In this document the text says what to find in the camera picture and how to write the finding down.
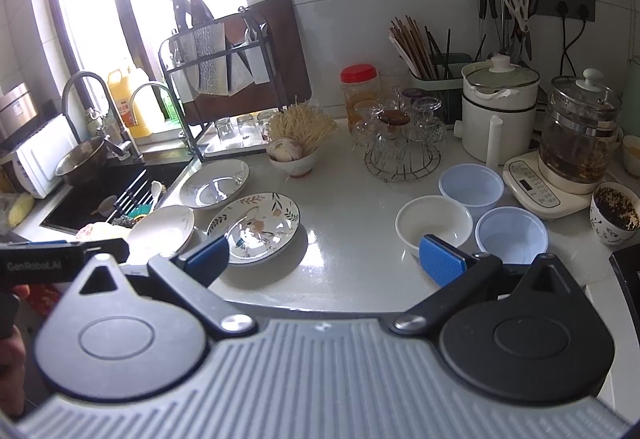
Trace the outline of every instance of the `white plate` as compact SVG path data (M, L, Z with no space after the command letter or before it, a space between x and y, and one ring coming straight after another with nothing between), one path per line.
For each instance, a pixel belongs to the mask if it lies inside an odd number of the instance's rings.
M190 208L212 208L229 202L249 178L249 165L238 159L216 161L189 177L180 188L180 202Z
M146 264L158 253L177 253L193 233L195 217L186 206L166 206L149 213L126 238L130 264Z
M211 221L207 235L226 236L229 264L251 265L283 250L299 225L300 210L289 197L252 194L224 208Z

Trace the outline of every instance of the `blue bowl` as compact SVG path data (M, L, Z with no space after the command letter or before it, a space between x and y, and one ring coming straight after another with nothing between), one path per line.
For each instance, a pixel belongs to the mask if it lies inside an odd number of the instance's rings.
M546 253L549 235L533 213L515 206L502 206L486 212L476 225L476 244L480 251L499 257L506 264L530 264L536 255Z
M452 166L438 181L440 193L465 205L475 221L495 207L504 193L504 182L481 164Z

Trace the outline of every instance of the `sink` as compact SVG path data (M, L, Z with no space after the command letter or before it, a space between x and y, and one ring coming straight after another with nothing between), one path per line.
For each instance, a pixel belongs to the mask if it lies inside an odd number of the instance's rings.
M160 181L169 188L188 164L185 161L154 161L153 164L123 165L110 160L97 178L73 188L42 225L75 234L87 224L108 222L100 213L94 213L102 200L115 195L118 197L118 215L127 214L135 207L151 202L151 181Z

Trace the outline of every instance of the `wall outlet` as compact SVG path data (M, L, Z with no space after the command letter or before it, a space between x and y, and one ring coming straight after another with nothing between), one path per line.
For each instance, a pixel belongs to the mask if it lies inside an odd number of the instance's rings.
M566 14L567 18L581 20L580 15L578 15L578 8L584 4L589 9L587 20L589 22L596 21L596 0L540 0L540 8L536 15L557 16L560 18L558 13L558 4L560 2L565 2L569 8L569 12Z

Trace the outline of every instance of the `white electric pot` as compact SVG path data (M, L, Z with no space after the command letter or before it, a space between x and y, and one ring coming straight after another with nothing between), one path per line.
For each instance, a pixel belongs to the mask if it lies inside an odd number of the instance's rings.
M462 69L462 122L454 135L473 157L491 168L529 150L536 118L539 74L511 65L508 56Z

